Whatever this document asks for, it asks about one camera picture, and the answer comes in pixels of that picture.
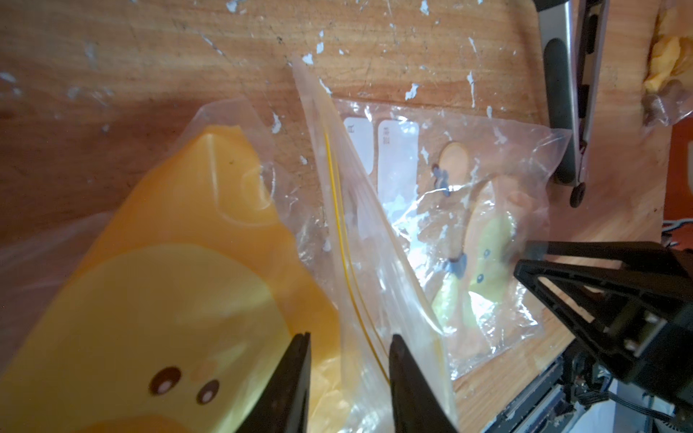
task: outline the mechanical part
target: mechanical part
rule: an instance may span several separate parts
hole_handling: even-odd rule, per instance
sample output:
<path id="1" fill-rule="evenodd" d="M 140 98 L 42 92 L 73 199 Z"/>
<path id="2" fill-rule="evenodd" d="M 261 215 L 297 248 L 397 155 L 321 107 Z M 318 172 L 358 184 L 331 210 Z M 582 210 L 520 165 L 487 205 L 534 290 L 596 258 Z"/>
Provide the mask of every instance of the mechanical part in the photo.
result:
<path id="1" fill-rule="evenodd" d="M 582 200 L 585 198 L 585 190 L 586 189 L 587 189 L 587 185 L 585 185 L 585 182 L 581 182 L 580 185 L 578 185 L 572 189 L 572 192 L 570 193 L 570 206 L 571 207 L 580 206 L 580 204 L 582 203 Z"/>
<path id="2" fill-rule="evenodd" d="M 603 269 L 523 259 L 515 277 L 615 378 L 673 403 L 672 422 L 693 430 L 693 253 L 655 242 L 531 242 L 527 252 L 623 262 L 623 269 Z"/>
<path id="3" fill-rule="evenodd" d="M 398 334 L 390 344 L 389 376 L 395 432 L 456 433 Z"/>
<path id="4" fill-rule="evenodd" d="M 305 433 L 310 391 L 310 334 L 297 334 L 236 433 Z"/>
<path id="5" fill-rule="evenodd" d="M 573 44 L 568 0 L 534 0 L 539 15 L 546 99 L 551 127 L 572 131 L 556 182 L 579 187 L 587 178 L 599 67 L 606 34 L 609 0 L 583 0 L 579 6 L 577 49 Z M 578 207 L 585 188 L 574 189 L 570 205 Z"/>

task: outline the black rubber foot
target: black rubber foot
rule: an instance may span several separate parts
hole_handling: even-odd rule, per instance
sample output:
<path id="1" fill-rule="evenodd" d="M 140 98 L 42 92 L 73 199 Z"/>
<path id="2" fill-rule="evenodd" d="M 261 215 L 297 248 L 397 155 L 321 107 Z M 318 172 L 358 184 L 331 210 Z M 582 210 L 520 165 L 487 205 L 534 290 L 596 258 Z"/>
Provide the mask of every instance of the black rubber foot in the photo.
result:
<path id="1" fill-rule="evenodd" d="M 580 204 L 582 203 L 582 199 L 585 198 L 586 189 L 587 185 L 585 185 L 585 182 L 582 182 L 580 185 L 572 189 L 572 192 L 570 193 L 570 206 L 580 206 Z"/>

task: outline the yellow zipper line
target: yellow zipper line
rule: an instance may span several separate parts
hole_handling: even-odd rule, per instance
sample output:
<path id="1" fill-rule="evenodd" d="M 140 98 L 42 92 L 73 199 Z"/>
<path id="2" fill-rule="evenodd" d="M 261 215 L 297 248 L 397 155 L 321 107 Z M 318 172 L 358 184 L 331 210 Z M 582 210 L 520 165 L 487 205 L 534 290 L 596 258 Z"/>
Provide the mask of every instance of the yellow zipper line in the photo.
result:
<path id="1" fill-rule="evenodd" d="M 333 188 L 333 191 L 341 191 L 342 190 L 342 184 L 341 184 L 340 177 L 339 177 L 339 166 L 338 165 L 336 167 L 336 170 L 337 170 L 337 176 L 335 176 L 335 187 Z M 343 211 L 344 205 L 342 203 L 344 201 L 344 199 L 341 196 L 340 196 L 340 199 L 341 199 L 340 203 L 337 203 L 337 207 L 338 207 L 337 212 L 341 217 L 341 215 L 344 215 L 344 211 Z M 366 318 L 368 318 L 368 322 L 371 324 L 371 328 L 373 328 L 375 330 L 376 329 L 375 321 L 373 320 L 373 317 L 371 317 L 371 314 L 369 313 L 368 308 L 365 307 L 366 301 L 363 300 L 361 288 L 358 285 L 358 279 L 356 278 L 356 274 L 353 271 L 353 260 L 351 260 L 351 248 L 349 247 L 349 237 L 346 236 L 346 234 L 344 236 L 344 245 L 346 246 L 346 258 L 344 257 L 344 254 L 342 253 L 342 259 L 346 260 L 346 262 L 349 263 L 349 269 L 350 269 L 350 273 L 351 273 L 351 277 L 352 277 L 351 280 L 353 281 L 353 284 L 356 286 L 356 293 L 358 294 L 358 298 L 361 301 L 361 304 L 364 306 Z M 383 339 L 380 338 L 380 335 L 378 334 L 377 331 L 374 331 L 374 332 L 375 332 L 376 337 L 378 339 L 378 343 L 380 343 L 380 347 L 382 348 L 383 353 L 385 355 L 387 355 L 388 350 L 385 347 L 385 344 L 383 343 Z"/>
<path id="2" fill-rule="evenodd" d="M 378 354 L 376 352 L 376 349 L 373 345 L 373 342 L 371 341 L 371 338 L 368 334 L 368 331 L 366 330 L 366 326 L 363 324 L 363 318 L 361 317 L 361 313 L 359 312 L 358 306 L 356 305 L 356 299 L 354 298 L 353 295 L 353 289 L 351 288 L 351 284 L 349 282 L 349 271 L 347 269 L 347 260 L 346 260 L 346 254 L 344 253 L 344 244 L 345 244 L 345 238 L 346 236 L 342 235 L 342 217 L 341 217 L 341 210 L 340 210 L 340 201 L 337 196 L 337 182 L 335 181 L 335 168 L 333 167 L 333 162 L 332 162 L 332 150 L 330 149 L 330 139 L 327 137 L 327 132 L 324 133 L 325 136 L 325 148 L 327 150 L 327 165 L 330 170 L 330 183 L 332 186 L 332 200 L 334 201 L 334 207 L 335 207 L 335 217 L 337 219 L 337 236 L 339 237 L 340 240 L 340 252 L 342 253 L 342 266 L 344 268 L 344 279 L 346 281 L 346 286 L 349 289 L 349 297 L 351 298 L 351 303 L 353 304 L 354 310 L 356 311 L 356 317 L 358 318 L 358 323 L 361 325 L 361 329 L 363 330 L 363 334 L 366 337 L 366 340 L 368 341 L 368 346 L 371 348 L 371 352 L 373 352 L 373 355 L 376 359 L 376 362 L 378 363 L 378 367 L 380 367 L 380 371 L 383 373 L 383 377 L 387 384 L 389 385 L 389 378 L 387 377 L 387 373 L 385 372 L 385 368 L 383 367 L 383 364 L 380 362 L 380 358 L 378 357 Z"/>

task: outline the orange object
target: orange object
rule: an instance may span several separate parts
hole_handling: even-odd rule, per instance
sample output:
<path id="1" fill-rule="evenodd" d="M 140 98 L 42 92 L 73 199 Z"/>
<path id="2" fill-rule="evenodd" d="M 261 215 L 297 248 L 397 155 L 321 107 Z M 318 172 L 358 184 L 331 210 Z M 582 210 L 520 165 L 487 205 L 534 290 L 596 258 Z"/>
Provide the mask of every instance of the orange object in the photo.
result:
<path id="1" fill-rule="evenodd" d="M 693 118 L 674 125 L 663 231 L 677 249 L 693 248 Z"/>

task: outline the yellow cartoon figure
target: yellow cartoon figure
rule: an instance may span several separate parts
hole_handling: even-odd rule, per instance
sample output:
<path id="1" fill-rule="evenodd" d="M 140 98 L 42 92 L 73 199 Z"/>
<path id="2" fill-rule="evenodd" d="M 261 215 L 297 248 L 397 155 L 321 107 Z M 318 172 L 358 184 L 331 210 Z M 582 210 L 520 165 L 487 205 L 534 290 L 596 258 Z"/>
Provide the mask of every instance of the yellow cartoon figure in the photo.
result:
<path id="1" fill-rule="evenodd" d="M 337 313 L 260 172 L 239 127 L 208 126 L 148 173 L 5 371 L 0 430 L 233 432 L 304 332 L 309 425 L 337 430 Z"/>

